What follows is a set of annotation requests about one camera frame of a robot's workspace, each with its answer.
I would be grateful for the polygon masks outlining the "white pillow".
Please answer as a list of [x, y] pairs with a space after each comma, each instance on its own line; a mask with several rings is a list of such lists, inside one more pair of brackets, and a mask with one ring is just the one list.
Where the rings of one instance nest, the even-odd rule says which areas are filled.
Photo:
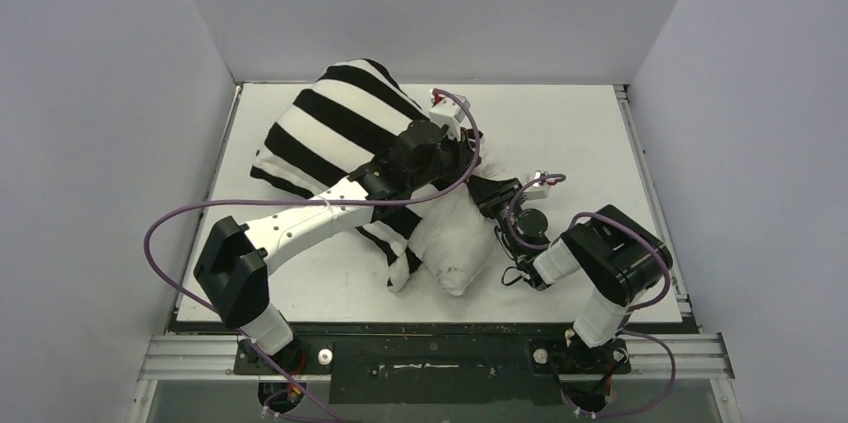
[[426, 270], [444, 293], [458, 297], [487, 265], [495, 246], [494, 222], [479, 210], [472, 186], [512, 177], [487, 145], [481, 159], [472, 176], [448, 194], [356, 229], [385, 256], [388, 292], [402, 292], [416, 272]]

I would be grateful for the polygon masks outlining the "black white striped pillowcase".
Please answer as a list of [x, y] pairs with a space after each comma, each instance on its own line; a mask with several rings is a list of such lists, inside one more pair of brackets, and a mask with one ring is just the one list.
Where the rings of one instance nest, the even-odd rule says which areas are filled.
[[250, 175], [309, 199], [392, 148], [411, 122], [426, 118], [381, 63], [336, 63], [271, 125]]

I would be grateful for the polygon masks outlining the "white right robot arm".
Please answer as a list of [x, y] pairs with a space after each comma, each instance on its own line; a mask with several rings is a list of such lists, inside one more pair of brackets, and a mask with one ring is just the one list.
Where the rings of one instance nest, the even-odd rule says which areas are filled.
[[577, 272], [593, 285], [573, 326], [566, 333], [566, 357], [576, 369], [589, 371], [606, 355], [630, 315], [644, 308], [642, 296], [654, 286], [662, 300], [671, 288], [673, 259], [666, 245], [616, 206], [575, 216], [558, 237], [547, 236], [548, 219], [524, 202], [545, 196], [563, 174], [539, 173], [526, 183], [517, 179], [469, 178], [472, 200], [510, 259], [518, 280], [543, 291]]

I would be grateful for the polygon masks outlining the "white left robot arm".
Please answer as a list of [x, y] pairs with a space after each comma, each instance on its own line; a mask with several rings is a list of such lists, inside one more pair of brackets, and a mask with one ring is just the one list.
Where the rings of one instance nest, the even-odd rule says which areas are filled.
[[476, 125], [439, 125], [415, 120], [393, 147], [308, 199], [285, 202], [281, 211], [245, 223], [217, 221], [202, 247], [193, 275], [228, 329], [240, 331], [276, 373], [298, 362], [299, 346], [271, 302], [269, 278], [284, 263], [336, 234], [383, 219], [426, 197], [413, 194], [437, 180], [451, 189], [480, 163], [482, 135]]

